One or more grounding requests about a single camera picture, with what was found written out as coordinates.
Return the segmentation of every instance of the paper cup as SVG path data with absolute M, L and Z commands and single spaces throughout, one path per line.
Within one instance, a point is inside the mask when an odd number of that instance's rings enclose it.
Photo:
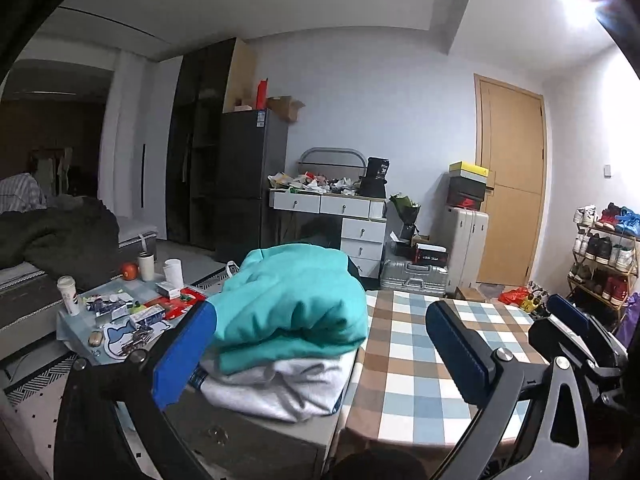
M 80 314 L 80 306 L 78 305 L 78 295 L 76 294 L 76 280 L 71 276 L 60 276 L 58 278 L 58 290 L 65 303 L 66 311 L 70 316 Z
M 156 274 L 154 256 L 151 253 L 140 253 L 138 256 L 138 270 L 143 282 L 152 282 Z
M 184 288 L 182 280 L 182 262 L 176 258 L 164 262 L 164 277 L 178 290 Z

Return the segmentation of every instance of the drawer knob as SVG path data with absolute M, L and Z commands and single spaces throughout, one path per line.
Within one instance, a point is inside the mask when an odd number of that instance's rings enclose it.
M 226 431 L 219 426 L 213 426 L 212 428 L 209 428 L 207 430 L 207 436 L 219 446 L 226 446 L 226 443 L 229 440 Z

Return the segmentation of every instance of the stack of folded clothes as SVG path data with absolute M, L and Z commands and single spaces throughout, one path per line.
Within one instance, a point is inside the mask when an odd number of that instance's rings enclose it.
M 367 336 L 346 254 L 308 244 L 255 250 L 222 292 L 218 323 L 190 383 L 214 406 L 291 422 L 339 406 Z

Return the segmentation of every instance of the red apple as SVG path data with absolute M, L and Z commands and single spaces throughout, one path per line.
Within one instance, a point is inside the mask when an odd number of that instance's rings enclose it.
M 122 264 L 120 272 L 122 272 L 122 279 L 130 282 L 130 280 L 135 280 L 138 276 L 138 266 L 131 262 L 127 262 L 126 264 Z

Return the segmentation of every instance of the wooden door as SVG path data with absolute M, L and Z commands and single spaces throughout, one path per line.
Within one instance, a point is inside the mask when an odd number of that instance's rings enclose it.
M 478 282 L 524 285 L 536 251 L 545 182 L 542 96 L 476 76 L 478 152 L 490 170 Z

